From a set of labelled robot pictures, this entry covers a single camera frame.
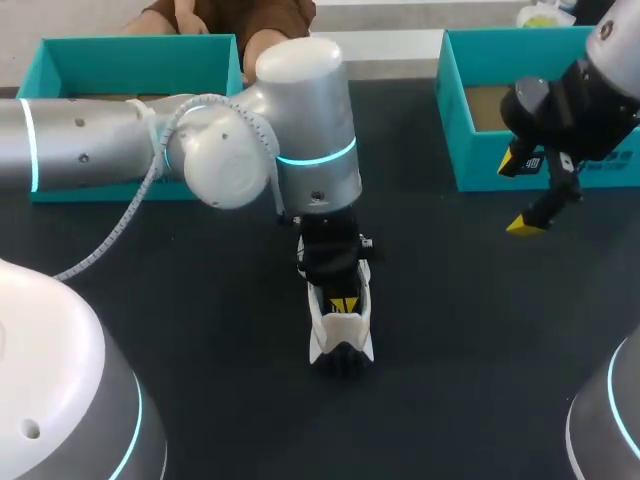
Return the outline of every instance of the cable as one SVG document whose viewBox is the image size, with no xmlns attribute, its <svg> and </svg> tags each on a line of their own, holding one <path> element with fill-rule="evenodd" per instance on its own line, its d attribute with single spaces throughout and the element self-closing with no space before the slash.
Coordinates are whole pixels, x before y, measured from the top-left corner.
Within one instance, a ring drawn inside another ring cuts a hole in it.
<svg viewBox="0 0 640 480">
<path fill-rule="evenodd" d="M 86 269 L 88 269 L 91 265 L 100 259 L 107 251 L 113 246 L 116 240 L 122 235 L 122 232 L 127 228 L 133 216 L 138 211 L 140 204 L 146 197 L 149 189 L 153 185 L 153 182 L 160 178 L 164 174 L 164 154 L 167 150 L 167 145 L 169 144 L 169 140 L 173 135 L 174 131 L 178 127 L 178 123 L 189 111 L 193 110 L 197 107 L 202 106 L 213 106 L 213 105 L 224 105 L 227 108 L 230 108 L 238 115 L 240 115 L 253 129 L 254 133 L 258 137 L 258 141 L 262 144 L 265 151 L 269 155 L 269 159 L 272 162 L 272 172 L 271 172 L 271 182 L 276 183 L 273 186 L 274 188 L 274 196 L 276 200 L 276 208 L 278 209 L 278 213 L 284 211 L 282 207 L 282 198 L 280 196 L 280 191 L 278 189 L 278 177 L 277 177 L 277 166 L 276 166 L 276 156 L 277 152 L 272 149 L 271 144 L 267 140 L 267 135 L 262 131 L 260 127 L 260 122 L 256 120 L 256 115 L 253 112 L 249 112 L 247 109 L 242 106 L 232 102 L 229 98 L 224 97 L 222 95 L 216 94 L 205 94 L 198 95 L 196 97 L 190 98 L 186 102 L 184 102 L 178 109 L 171 115 L 167 125 L 165 126 L 162 134 L 158 137 L 157 127 L 156 127 L 156 113 L 149 106 L 145 105 L 140 100 L 129 100 L 129 103 L 134 105 L 138 111 L 141 113 L 143 121 L 146 123 L 147 128 L 149 129 L 149 136 L 151 138 L 151 142 L 153 144 L 153 159 L 151 161 L 151 167 L 149 171 L 144 177 L 140 188 L 136 192 L 133 200 L 125 210 L 124 214 L 113 228 L 111 233 L 104 239 L 104 241 L 96 248 L 89 256 L 87 256 L 82 261 L 78 262 L 73 267 L 65 270 L 62 273 L 54 276 L 56 280 L 61 282 L 67 281 L 79 273 L 82 273 Z"/>
</svg>

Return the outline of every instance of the teal box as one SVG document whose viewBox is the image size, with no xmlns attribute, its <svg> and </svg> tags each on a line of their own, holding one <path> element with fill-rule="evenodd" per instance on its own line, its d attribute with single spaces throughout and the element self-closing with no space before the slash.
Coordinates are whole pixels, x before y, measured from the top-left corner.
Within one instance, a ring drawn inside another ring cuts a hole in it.
<svg viewBox="0 0 640 480">
<path fill-rule="evenodd" d="M 44 39 L 18 98 L 160 95 L 242 90 L 233 35 Z M 34 202 L 128 201 L 138 183 L 36 192 Z M 192 200 L 184 183 L 158 180 L 148 200 Z"/>
<path fill-rule="evenodd" d="M 585 55 L 592 27 L 449 30 L 442 41 L 436 97 L 462 192 L 546 189 L 546 167 L 538 175 L 507 178 L 496 172 L 512 135 L 476 131 L 468 87 L 507 86 L 525 76 L 559 78 Z M 634 130 L 602 162 L 587 162 L 580 173 L 584 187 L 640 186 L 640 130 Z"/>
</svg>

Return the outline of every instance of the black table surface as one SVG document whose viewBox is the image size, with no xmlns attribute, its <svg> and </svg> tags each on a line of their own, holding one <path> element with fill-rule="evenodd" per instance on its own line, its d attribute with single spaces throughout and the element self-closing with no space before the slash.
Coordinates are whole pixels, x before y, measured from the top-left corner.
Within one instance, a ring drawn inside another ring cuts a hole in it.
<svg viewBox="0 0 640 480">
<path fill-rule="evenodd" d="M 221 212 L 146 204 L 75 288 L 155 398 L 174 479 L 571 479 L 574 394 L 640 312 L 640 192 L 588 191 L 553 232 L 505 226 L 533 192 L 456 192 L 429 80 L 359 82 L 352 101 L 376 363 L 307 364 L 295 232 L 268 195 Z M 54 274 L 121 204 L 0 205 L 0 254 Z"/>
</svg>

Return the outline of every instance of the person's leg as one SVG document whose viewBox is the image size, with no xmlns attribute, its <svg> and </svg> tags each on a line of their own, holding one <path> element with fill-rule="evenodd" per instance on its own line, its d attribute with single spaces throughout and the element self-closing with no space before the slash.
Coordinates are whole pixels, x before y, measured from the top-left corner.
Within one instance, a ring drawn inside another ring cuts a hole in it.
<svg viewBox="0 0 640 480">
<path fill-rule="evenodd" d="M 316 8 L 312 0 L 254 0 L 251 10 L 233 15 L 228 22 L 238 38 L 243 70 L 249 83 L 256 81 L 256 61 L 267 48 L 291 38 L 309 36 Z"/>
<path fill-rule="evenodd" d="M 178 32 L 173 0 L 157 0 L 129 22 L 123 35 L 173 35 Z"/>
</svg>

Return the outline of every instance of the brown shorts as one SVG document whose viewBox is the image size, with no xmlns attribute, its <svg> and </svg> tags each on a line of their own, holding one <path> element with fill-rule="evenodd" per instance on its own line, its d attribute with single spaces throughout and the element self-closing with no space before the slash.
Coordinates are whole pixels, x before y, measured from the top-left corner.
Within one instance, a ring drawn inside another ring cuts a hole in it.
<svg viewBox="0 0 640 480">
<path fill-rule="evenodd" d="M 174 0 L 156 0 L 154 10 L 178 30 Z M 236 35 L 241 55 L 249 39 L 260 30 L 282 32 L 288 38 L 306 37 L 316 15 L 313 0 L 196 0 L 195 13 L 211 33 Z"/>
</svg>

